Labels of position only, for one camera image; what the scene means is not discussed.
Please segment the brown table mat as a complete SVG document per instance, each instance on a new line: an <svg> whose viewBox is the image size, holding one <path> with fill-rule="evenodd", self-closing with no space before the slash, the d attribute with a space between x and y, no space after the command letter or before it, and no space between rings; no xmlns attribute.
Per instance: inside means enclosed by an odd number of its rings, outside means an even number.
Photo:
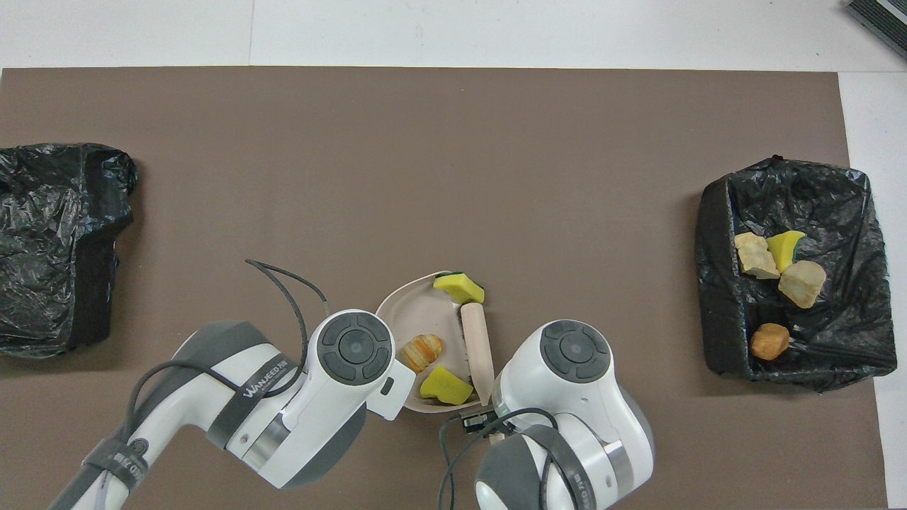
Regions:
<svg viewBox="0 0 907 510"><path fill-rule="evenodd" d="M435 271L486 289L496 369L544 322L596 326L653 429L619 510L887 505L874 383L819 395L705 364L703 188L780 155L849 166L832 72L199 67L6 69L0 147L130 155L111 335L0 358L0 510L47 510L199 327L297 320L246 264L374 310Z"/></svg>

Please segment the pale beige sponge chunk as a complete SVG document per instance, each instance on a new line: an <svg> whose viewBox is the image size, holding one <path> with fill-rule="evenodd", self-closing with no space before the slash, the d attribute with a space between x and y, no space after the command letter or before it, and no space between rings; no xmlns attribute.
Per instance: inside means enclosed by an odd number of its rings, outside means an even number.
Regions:
<svg viewBox="0 0 907 510"><path fill-rule="evenodd" d="M816 262L797 261L781 274L778 290L800 309L811 309L816 304L827 275Z"/></svg>

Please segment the grey ribbed panel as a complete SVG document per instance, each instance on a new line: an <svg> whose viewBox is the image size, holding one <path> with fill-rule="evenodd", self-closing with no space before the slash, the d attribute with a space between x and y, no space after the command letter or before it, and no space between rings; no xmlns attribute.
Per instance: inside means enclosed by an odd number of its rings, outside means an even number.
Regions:
<svg viewBox="0 0 907 510"><path fill-rule="evenodd" d="M907 61L907 0L849 0L845 12Z"/></svg>

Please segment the brown oval bun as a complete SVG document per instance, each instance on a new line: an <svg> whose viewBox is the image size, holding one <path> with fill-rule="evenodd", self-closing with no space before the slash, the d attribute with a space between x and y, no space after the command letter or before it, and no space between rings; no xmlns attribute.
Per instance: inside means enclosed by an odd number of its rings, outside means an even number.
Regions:
<svg viewBox="0 0 907 510"><path fill-rule="evenodd" d="M751 354L761 361L773 361L790 345L789 330L775 323L760 325L750 339Z"/></svg>

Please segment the beige plastic dustpan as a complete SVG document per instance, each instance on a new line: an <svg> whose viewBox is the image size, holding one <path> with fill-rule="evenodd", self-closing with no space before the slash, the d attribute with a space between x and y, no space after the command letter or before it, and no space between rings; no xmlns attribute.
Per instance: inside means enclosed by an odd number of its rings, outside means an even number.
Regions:
<svg viewBox="0 0 907 510"><path fill-rule="evenodd" d="M400 351L412 338L420 334L434 334L444 340L444 352L425 371L415 375L415 383L406 397L405 409L423 414L439 414L478 407L476 391L466 403L442 404L434 398L421 398L422 381L436 367L444 367L460 380L472 384L464 343L460 307L443 290L433 288L433 281L440 271L413 280L389 294L379 305L376 314L388 324L396 338L396 358L402 362Z"/></svg>

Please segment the black bag lined bin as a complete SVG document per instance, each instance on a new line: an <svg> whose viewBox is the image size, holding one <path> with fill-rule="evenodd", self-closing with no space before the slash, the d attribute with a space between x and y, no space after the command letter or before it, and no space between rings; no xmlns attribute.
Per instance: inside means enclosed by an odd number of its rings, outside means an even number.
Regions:
<svg viewBox="0 0 907 510"><path fill-rule="evenodd" d="M0 148L0 356L51 358L109 336L138 176L99 143Z"/></svg>
<svg viewBox="0 0 907 510"><path fill-rule="evenodd" d="M812 261L826 281L800 309L776 280L742 272L734 237L800 230L796 261ZM868 176L778 156L732 172L703 191L694 230L694 265L707 368L751 381L839 390L897 368L884 238ZM773 361L750 352L765 323L786 327L789 348Z"/></svg>

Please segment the yellow sponge piece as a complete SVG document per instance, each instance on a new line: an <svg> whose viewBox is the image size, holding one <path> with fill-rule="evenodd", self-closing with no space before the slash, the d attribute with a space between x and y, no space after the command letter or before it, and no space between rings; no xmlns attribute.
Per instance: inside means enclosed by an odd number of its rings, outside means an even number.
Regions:
<svg viewBox="0 0 907 510"><path fill-rule="evenodd" d="M433 288L443 290L453 302L460 305L485 303L485 288L463 271L444 272L435 276Z"/></svg>
<svg viewBox="0 0 907 510"><path fill-rule="evenodd" d="M806 233L800 230L787 230L767 238L768 252L774 259L775 268L779 273L784 273L797 258L797 249Z"/></svg>
<svg viewBox="0 0 907 510"><path fill-rule="evenodd" d="M444 367L436 367L422 381L419 397L434 398L442 404L463 404L472 396L474 388L460 380Z"/></svg>

